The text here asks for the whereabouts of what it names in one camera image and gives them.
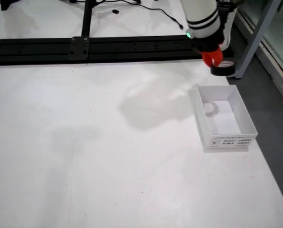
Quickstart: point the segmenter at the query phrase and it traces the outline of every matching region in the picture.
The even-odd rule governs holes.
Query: black cable
[[[137,0],[136,2],[138,2],[138,3],[132,3],[132,2],[128,2],[128,1],[126,1],[126,0],[109,0],[109,1],[107,1],[107,0],[102,0],[102,1],[100,1],[100,2],[98,2],[96,5],[98,6],[99,4],[102,4],[102,3],[104,3],[104,2],[118,2],[118,1],[123,1],[123,2],[126,2],[126,3],[128,3],[128,4],[130,4],[130,5],[134,5],[134,6],[141,6],[141,7],[143,7],[143,8],[145,8],[145,9],[148,9],[148,10],[158,10],[158,11],[161,11],[161,12],[163,12],[168,18],[170,18],[172,21],[174,21],[175,23],[177,23],[178,25],[179,25],[179,28],[181,29],[181,30],[183,30],[184,29],[184,26],[183,25],[181,25],[175,18],[173,18],[173,17],[171,17],[168,13],[166,13],[163,9],[160,9],[160,8],[149,8],[149,7],[146,7],[146,6],[144,6],[144,5],[141,5],[140,4],[140,0]]]

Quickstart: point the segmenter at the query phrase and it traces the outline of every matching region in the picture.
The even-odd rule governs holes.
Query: white box
[[[206,149],[247,148],[257,136],[235,85],[198,87],[194,107]]]

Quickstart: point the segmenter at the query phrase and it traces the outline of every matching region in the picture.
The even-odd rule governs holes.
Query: white tabletop
[[[79,35],[81,8],[48,2],[14,4],[37,29],[0,25],[0,38]],[[179,1],[165,2],[153,4],[184,19]],[[159,12],[111,9],[92,19],[93,37],[182,33],[163,15],[153,22]],[[193,90],[227,84],[202,61],[0,67],[0,228],[283,228],[256,142],[203,150]]]

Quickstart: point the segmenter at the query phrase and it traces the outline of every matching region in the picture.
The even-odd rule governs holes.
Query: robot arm
[[[192,48],[202,54],[209,67],[223,61],[222,50],[229,46],[236,8],[241,3],[242,0],[181,0]]]
[[[181,0],[190,38],[206,38],[220,27],[216,0]]]

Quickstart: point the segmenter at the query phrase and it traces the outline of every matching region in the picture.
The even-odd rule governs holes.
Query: black tape roll
[[[211,65],[211,74],[215,76],[229,76],[236,72],[236,63],[234,61],[225,60],[220,65]]]

